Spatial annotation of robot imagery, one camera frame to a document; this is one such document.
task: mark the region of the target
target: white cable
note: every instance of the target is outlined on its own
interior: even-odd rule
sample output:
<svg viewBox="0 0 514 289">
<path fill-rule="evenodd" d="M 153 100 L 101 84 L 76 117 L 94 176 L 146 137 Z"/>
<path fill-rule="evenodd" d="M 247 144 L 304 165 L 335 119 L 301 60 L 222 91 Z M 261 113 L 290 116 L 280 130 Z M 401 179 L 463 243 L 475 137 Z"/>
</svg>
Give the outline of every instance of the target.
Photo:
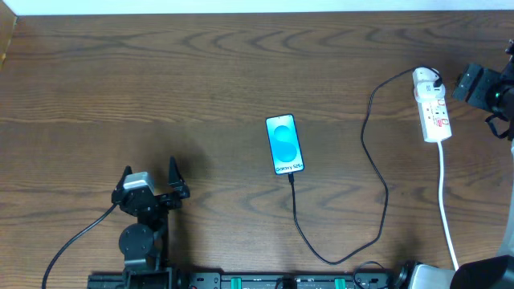
<svg viewBox="0 0 514 289">
<path fill-rule="evenodd" d="M 444 234 L 447 237 L 448 250 L 450 250 L 451 261 L 453 267 L 457 271 L 459 264 L 457 263 L 457 257 L 453 250 L 453 243 L 451 242 L 450 231 L 448 230 L 447 215 L 444 212 L 444 200 L 443 200 L 443 181 L 444 181 L 444 157 L 443 157 L 443 145 L 440 141 L 437 142 L 439 148 L 439 210 L 441 211 L 441 219 L 443 220 Z"/>
</svg>

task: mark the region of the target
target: power cord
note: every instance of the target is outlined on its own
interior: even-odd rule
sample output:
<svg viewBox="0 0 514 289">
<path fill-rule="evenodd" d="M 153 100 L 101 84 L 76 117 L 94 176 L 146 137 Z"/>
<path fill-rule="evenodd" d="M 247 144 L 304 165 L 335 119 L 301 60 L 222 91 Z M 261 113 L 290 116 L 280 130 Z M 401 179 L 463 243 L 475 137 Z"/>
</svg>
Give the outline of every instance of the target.
<svg viewBox="0 0 514 289">
<path fill-rule="evenodd" d="M 412 67 L 410 69 L 407 69 L 405 71 L 402 71 L 400 73 L 398 73 L 397 75 L 391 77 L 390 79 L 384 81 L 383 83 L 381 83 L 380 85 L 378 85 L 374 90 L 373 92 L 371 92 L 371 95 L 369 96 L 369 105 L 368 105 L 368 111 L 366 113 L 366 117 L 364 119 L 364 122 L 362 123 L 362 129 L 361 129 L 361 144 L 362 144 L 362 148 L 364 149 L 364 152 L 366 153 L 366 156 L 368 157 L 368 160 L 369 160 L 369 163 L 371 164 L 371 166 L 373 166 L 373 169 L 375 170 L 375 173 L 377 173 L 377 176 L 378 178 L 380 179 L 381 183 L 384 185 L 384 189 L 385 189 L 385 200 L 384 200 L 384 210 L 382 212 L 382 217 L 381 217 L 381 221 L 380 221 L 380 227 L 378 228 L 378 234 L 377 234 L 377 237 L 375 239 L 373 239 L 371 242 L 368 242 L 366 244 L 364 244 L 363 246 L 357 248 L 356 250 L 354 250 L 353 252 L 351 252 L 350 254 L 348 254 L 346 257 L 342 258 L 342 259 L 339 259 L 337 261 L 328 261 L 327 259 L 321 257 L 320 254 L 318 254 L 318 252 L 316 252 L 316 250 L 312 247 L 311 243 L 307 240 L 307 238 L 305 237 L 304 233 L 302 232 L 301 228 L 300 228 L 300 225 L 298 224 L 298 219 L 296 218 L 296 194 L 295 194 L 295 178 L 293 176 L 292 173 L 289 173 L 288 174 L 288 177 L 289 177 L 289 183 L 291 183 L 291 189 L 292 189 L 292 215 L 293 215 L 293 219 L 295 221 L 295 225 L 296 225 L 296 229 L 298 230 L 298 233 L 300 233 L 300 236 L 302 237 L 302 239 L 304 240 L 305 244 L 307 245 L 307 247 L 311 250 L 311 252 L 323 263 L 325 264 L 328 264 L 328 265 L 339 265 L 341 263 L 343 263 L 344 261 L 348 260 L 349 258 L 352 258 L 355 254 L 359 253 L 360 251 L 364 250 L 365 248 L 373 245 L 375 242 L 378 241 L 378 239 L 381 237 L 382 235 L 382 230 L 384 228 L 384 221 L 386 219 L 386 211 L 387 211 L 387 203 L 389 201 L 389 188 L 387 187 L 387 184 L 386 184 L 386 181 L 384 180 L 384 178 L 382 177 L 382 175 L 380 174 L 380 172 L 378 171 L 378 168 L 377 166 L 375 165 L 375 163 L 373 162 L 373 159 L 371 158 L 371 156 L 369 155 L 369 152 L 368 152 L 368 149 L 366 148 L 365 146 L 365 143 L 364 143 L 364 131 L 365 131 L 365 127 L 366 125 L 368 124 L 368 119 L 369 119 L 369 115 L 371 114 L 371 106 L 373 104 L 373 98 L 375 97 L 375 93 L 377 93 L 378 89 L 380 89 L 381 87 L 383 87 L 384 85 L 388 84 L 389 82 L 395 80 L 396 78 L 402 76 L 402 75 L 405 75 L 406 73 L 408 72 L 412 72 L 414 70 L 416 70 L 417 68 L 420 68 L 420 67 L 424 67 L 426 69 L 429 69 L 431 71 L 433 71 L 437 76 L 438 76 L 438 79 L 435 81 L 434 83 L 434 86 L 435 87 L 440 87 L 441 84 L 443 84 L 443 78 L 441 77 L 441 75 L 439 74 L 439 72 L 437 72 L 434 68 L 431 68 L 431 67 L 427 67 L 427 66 L 417 66 L 417 67 Z"/>
<path fill-rule="evenodd" d="M 438 191 L 439 210 L 441 211 L 441 219 L 443 220 L 444 235 L 447 238 L 448 250 L 450 251 L 451 261 L 453 262 L 453 267 L 457 271 L 459 269 L 459 264 L 457 263 L 457 257 L 455 256 L 455 251 L 453 249 L 453 243 L 451 242 L 450 231 L 448 229 L 447 215 L 444 211 L 444 199 L 443 199 L 444 157 L 443 157 L 443 145 L 441 144 L 440 141 L 437 142 L 437 147 L 439 148 L 439 191 Z"/>
<path fill-rule="evenodd" d="M 48 264 L 47 271 L 45 272 L 45 275 L 43 276 L 43 282 L 41 283 L 41 289 L 47 288 L 47 280 L 48 275 L 50 275 L 51 268 L 55 265 L 55 262 L 57 262 L 57 259 L 60 257 L 60 255 L 78 238 L 82 237 L 82 235 L 86 234 L 90 229 L 94 228 L 98 223 L 102 222 L 115 208 L 118 206 L 118 204 L 112 205 L 107 212 L 105 212 L 100 218 L 98 218 L 96 221 L 94 221 L 91 225 L 87 226 L 84 230 L 81 230 L 78 234 L 75 235 L 75 237 L 71 238 L 70 241 L 68 241 L 64 246 L 55 254 L 55 257 L 51 260 L 50 264 Z"/>
</svg>

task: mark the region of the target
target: black cable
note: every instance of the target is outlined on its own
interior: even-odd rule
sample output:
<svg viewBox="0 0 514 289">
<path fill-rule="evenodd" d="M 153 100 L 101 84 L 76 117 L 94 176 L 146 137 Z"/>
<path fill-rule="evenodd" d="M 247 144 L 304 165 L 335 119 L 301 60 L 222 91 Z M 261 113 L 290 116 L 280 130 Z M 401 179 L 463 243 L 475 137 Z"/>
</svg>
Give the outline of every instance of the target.
<svg viewBox="0 0 514 289">
<path fill-rule="evenodd" d="M 300 233 L 300 236 L 304 240 L 304 242 L 307 245 L 307 247 L 311 250 L 311 252 L 321 262 L 326 263 L 328 265 L 339 265 L 339 264 L 343 263 L 344 261 L 348 260 L 349 258 L 352 258 L 352 256 L 354 256 L 355 254 L 357 254 L 360 251 L 364 250 L 365 248 L 373 245 L 376 241 L 378 241 L 378 239 L 382 235 L 382 229 L 384 228 L 384 221 L 386 219 L 387 203 L 389 201 L 389 188 L 387 187 L 386 181 L 384 180 L 384 178 L 382 177 L 382 175 L 378 171 L 377 166 L 373 162 L 373 159 L 369 155 L 368 149 L 366 148 L 366 146 L 364 144 L 364 131 L 365 131 L 366 124 L 368 124 L 369 115 L 371 114 L 371 105 L 373 104 L 373 98 L 375 97 L 375 93 L 377 92 L 377 90 L 380 89 L 381 87 L 383 87 L 384 85 L 388 84 L 389 82 L 395 80 L 396 78 L 398 78 L 398 77 L 400 77 L 402 75 L 405 75 L 408 72 L 414 71 L 414 70 L 416 70 L 417 68 L 420 68 L 420 67 L 423 67 L 423 68 L 426 68 L 426 69 L 430 69 L 431 71 L 433 71 L 439 77 L 436 80 L 436 84 L 434 86 L 435 87 L 441 86 L 441 84 L 443 83 L 443 78 L 441 77 L 441 75 L 435 69 L 430 68 L 430 67 L 426 67 L 426 66 L 418 66 L 418 67 L 413 67 L 413 68 L 407 69 L 406 71 L 402 71 L 402 72 L 398 73 L 397 75 L 391 77 L 390 79 L 386 80 L 385 82 L 381 83 L 380 85 L 377 86 L 377 88 L 375 88 L 373 90 L 373 92 L 371 92 L 371 96 L 369 96 L 368 112 L 367 112 L 366 117 L 364 119 L 364 122 L 362 124 L 361 143 L 362 143 L 362 148 L 364 149 L 364 152 L 366 153 L 366 156 L 368 157 L 368 160 L 371 163 L 371 166 L 373 166 L 373 169 L 375 170 L 375 173 L 377 173 L 378 178 L 380 179 L 380 181 L 384 185 L 384 189 L 385 189 L 384 210 L 382 212 L 382 218 L 381 218 L 381 221 L 380 221 L 380 227 L 378 229 L 378 234 L 377 234 L 377 237 L 375 239 L 373 239 L 371 242 L 368 242 L 368 243 L 364 244 L 363 246 L 357 248 L 356 250 L 354 250 L 353 252 L 348 254 L 346 257 L 344 257 L 344 258 L 342 258 L 342 259 L 340 259 L 338 261 L 331 262 L 331 261 L 328 261 L 327 259 L 321 257 L 321 255 L 319 255 L 318 252 L 316 252 L 316 250 L 312 247 L 311 243 L 309 243 L 309 241 L 305 237 L 304 233 L 302 232 L 302 230 L 300 228 L 300 225 L 298 224 L 298 219 L 296 218 L 296 194 L 295 194 L 295 185 L 294 185 L 295 178 L 294 178 L 292 173 L 288 174 L 289 182 L 291 183 L 291 189 L 292 189 L 292 215 L 293 215 L 293 218 L 295 220 L 296 229 L 298 230 L 298 233 Z"/>
<path fill-rule="evenodd" d="M 81 230 L 78 234 L 75 235 L 75 237 L 71 238 L 70 241 L 68 241 L 64 246 L 57 252 L 55 257 L 51 260 L 50 264 L 48 264 L 47 271 L 45 272 L 45 275 L 43 276 L 43 282 L 41 283 L 41 289 L 47 288 L 47 280 L 48 275 L 50 274 L 51 268 L 55 265 L 55 262 L 57 262 L 57 259 L 59 256 L 74 242 L 76 239 L 82 237 L 83 234 L 86 234 L 90 229 L 92 229 L 94 226 L 98 225 L 98 223 L 102 222 L 115 208 L 118 206 L 117 204 L 112 205 L 107 212 L 105 212 L 100 218 L 98 218 L 96 221 L 94 221 L 91 225 L 87 226 L 84 230 Z"/>
<path fill-rule="evenodd" d="M 361 265 L 359 265 L 359 267 L 357 267 L 357 269 L 355 269 L 355 271 L 353 272 L 353 277 L 352 277 L 352 279 L 353 279 L 353 283 L 354 283 L 354 284 L 356 284 L 360 289 L 364 289 L 364 288 L 361 286 L 361 282 L 358 282 L 358 281 L 355 279 L 355 276 L 357 275 L 357 272 L 358 272 L 362 267 L 364 267 L 364 266 L 366 266 L 366 265 L 369 265 L 369 264 L 378 265 L 380 268 L 382 268 L 382 269 L 384 269 L 384 270 L 385 270 L 385 268 L 384 268 L 382 265 L 380 265 L 380 263 L 379 263 L 379 262 L 375 262 L 375 261 L 367 261 L 367 262 L 364 262 L 364 263 L 362 263 Z M 389 286 L 389 284 L 386 284 L 384 287 L 380 287 L 380 288 L 378 288 L 378 289 L 386 289 L 388 286 Z"/>
</svg>

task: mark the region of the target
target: white plug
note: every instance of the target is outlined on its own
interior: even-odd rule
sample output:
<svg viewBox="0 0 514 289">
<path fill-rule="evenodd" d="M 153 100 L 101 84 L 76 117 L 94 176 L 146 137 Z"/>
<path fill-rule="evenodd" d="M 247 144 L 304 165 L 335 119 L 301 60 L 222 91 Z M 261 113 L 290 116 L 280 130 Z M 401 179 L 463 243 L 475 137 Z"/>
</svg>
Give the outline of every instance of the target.
<svg viewBox="0 0 514 289">
<path fill-rule="evenodd" d="M 416 69 L 412 77 L 423 138 L 430 143 L 446 140 L 451 136 L 451 128 L 446 101 L 444 101 L 444 86 L 441 84 L 440 89 L 435 90 L 434 82 L 439 77 L 427 68 Z"/>
<path fill-rule="evenodd" d="M 444 100 L 446 88 L 442 83 L 438 88 L 434 86 L 434 83 L 439 79 L 439 76 L 437 76 L 432 70 L 424 67 L 417 68 L 412 73 L 412 78 L 414 79 L 414 98 L 416 101 L 426 102 L 434 99 Z"/>
</svg>

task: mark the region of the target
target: white wall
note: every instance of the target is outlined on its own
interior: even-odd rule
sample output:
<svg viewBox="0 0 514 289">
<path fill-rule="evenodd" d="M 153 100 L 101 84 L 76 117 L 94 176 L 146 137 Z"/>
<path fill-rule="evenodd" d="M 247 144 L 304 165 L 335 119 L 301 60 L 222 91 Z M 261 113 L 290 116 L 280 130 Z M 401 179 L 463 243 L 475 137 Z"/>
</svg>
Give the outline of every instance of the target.
<svg viewBox="0 0 514 289">
<path fill-rule="evenodd" d="M 17 15 L 514 10 L 513 0 L 4 0 Z"/>
</svg>

